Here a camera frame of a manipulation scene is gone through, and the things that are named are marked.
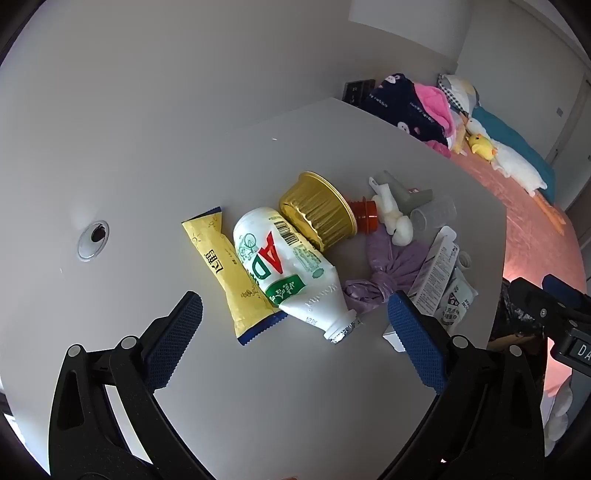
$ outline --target small white box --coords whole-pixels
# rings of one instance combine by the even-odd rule
[[[441,229],[408,291],[408,298],[423,315],[433,316],[439,307],[460,251],[454,243],[455,239],[456,233],[451,228],[445,226]],[[397,352],[406,351],[391,325],[386,328],[384,338]]]

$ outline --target clothes pile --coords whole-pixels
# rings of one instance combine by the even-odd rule
[[[390,75],[360,108],[395,125],[445,156],[447,138],[456,126],[445,94],[436,87],[413,83],[402,73]]]

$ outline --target yellow duck plush toy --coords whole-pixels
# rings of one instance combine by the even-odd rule
[[[482,158],[488,161],[495,159],[496,148],[492,146],[492,143],[488,138],[483,135],[472,135],[468,138],[468,145],[472,153],[480,155]]]

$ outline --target ad calcium milk bottle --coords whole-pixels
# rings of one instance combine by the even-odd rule
[[[341,341],[354,327],[336,268],[279,212],[262,207],[234,228],[238,258],[265,295],[281,310]]]

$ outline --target gold foil container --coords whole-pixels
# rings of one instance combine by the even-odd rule
[[[281,214],[320,252],[357,233],[347,200],[320,175],[305,171],[279,200]]]

